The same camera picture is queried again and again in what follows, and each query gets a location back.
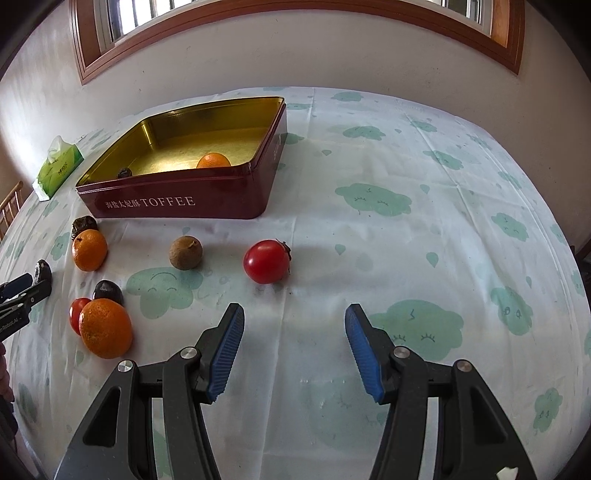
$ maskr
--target wooden window frame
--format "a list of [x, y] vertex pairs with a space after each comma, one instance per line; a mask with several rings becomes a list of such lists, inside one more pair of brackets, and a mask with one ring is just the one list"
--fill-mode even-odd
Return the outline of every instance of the wooden window frame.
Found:
[[460, 41], [515, 74], [519, 73], [525, 34], [525, 0], [493, 0], [490, 37], [433, 9], [402, 0], [219, 0], [163, 18], [101, 53], [93, 0], [69, 1], [82, 84], [163, 38], [200, 25], [262, 12], [336, 10], [400, 20]]

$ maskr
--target tablecloth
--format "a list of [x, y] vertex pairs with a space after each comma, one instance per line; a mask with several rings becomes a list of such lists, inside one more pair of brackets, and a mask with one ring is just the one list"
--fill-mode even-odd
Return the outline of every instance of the tablecloth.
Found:
[[[289, 131], [262, 216], [100, 220], [106, 264], [93, 273], [74, 266], [71, 224], [88, 213], [74, 185], [117, 138], [155, 113], [261, 95], [285, 97]], [[3, 281], [39, 258], [54, 273], [51, 297], [7, 342], [17, 418], [50, 475], [120, 360], [89, 353], [68, 322], [71, 301], [90, 297], [103, 278], [125, 292], [135, 332], [126, 357], [140, 365], [194, 344], [230, 302], [244, 307], [226, 392], [204, 407], [222, 478], [369, 476], [387, 407], [363, 390], [343, 327], [351, 303], [426, 360], [471, 360], [541, 480], [587, 430], [591, 315], [580, 275], [543, 198], [476, 125], [389, 96], [265, 87], [154, 107], [77, 145], [82, 166], [49, 202], [30, 197], [0, 247]], [[204, 246], [203, 264], [188, 276], [168, 262], [182, 234]], [[287, 242], [293, 261], [282, 283], [258, 286], [242, 257], [265, 238]], [[153, 269], [173, 274], [183, 301], [153, 280]], [[166, 479], [161, 404], [154, 410]], [[421, 479], [433, 469], [436, 415], [430, 408]]]

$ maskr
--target window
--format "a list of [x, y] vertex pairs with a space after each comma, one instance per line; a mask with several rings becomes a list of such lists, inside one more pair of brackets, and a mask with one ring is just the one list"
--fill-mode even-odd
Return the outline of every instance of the window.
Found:
[[[447, 15], [455, 12], [474, 22], [472, 27], [484, 31], [487, 35], [491, 33], [492, 0], [403, 1], [417, 5], [425, 5], [426, 2], [430, 2], [446, 9]], [[204, 3], [199, 0], [94, 0], [94, 2], [95, 11], [104, 17], [101, 22], [97, 23], [97, 29], [103, 30], [98, 32], [99, 36], [103, 37], [101, 50], [106, 50], [112, 42], [171, 10], [191, 3], [200, 5]]]
[[457, 40], [519, 73], [525, 0], [69, 0], [83, 84], [170, 35], [228, 18], [333, 10], [404, 21]]
[[95, 0], [108, 6], [109, 33], [113, 41], [194, 0]]

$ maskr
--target red tin box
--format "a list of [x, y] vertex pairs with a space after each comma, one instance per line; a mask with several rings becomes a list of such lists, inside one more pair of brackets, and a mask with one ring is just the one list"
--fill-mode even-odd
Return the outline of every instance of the red tin box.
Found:
[[[76, 190], [97, 218], [254, 218], [267, 208], [286, 136], [281, 97], [160, 113], [109, 147]], [[232, 166], [195, 168], [209, 152]], [[125, 167], [133, 176], [117, 179]]]

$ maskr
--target kiwi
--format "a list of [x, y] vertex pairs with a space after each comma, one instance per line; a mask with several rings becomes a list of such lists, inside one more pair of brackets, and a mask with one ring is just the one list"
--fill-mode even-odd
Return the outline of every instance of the kiwi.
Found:
[[199, 265], [201, 258], [203, 258], [203, 247], [193, 236], [181, 236], [170, 245], [168, 259], [174, 268], [190, 270]]
[[121, 170], [119, 170], [119, 173], [117, 174], [117, 178], [118, 179], [126, 179], [127, 177], [133, 177], [133, 176], [134, 176], [134, 174], [127, 167], [122, 168]]
[[96, 224], [96, 220], [90, 215], [77, 218], [72, 223], [72, 240], [80, 235], [84, 230], [98, 230], [99, 226]]

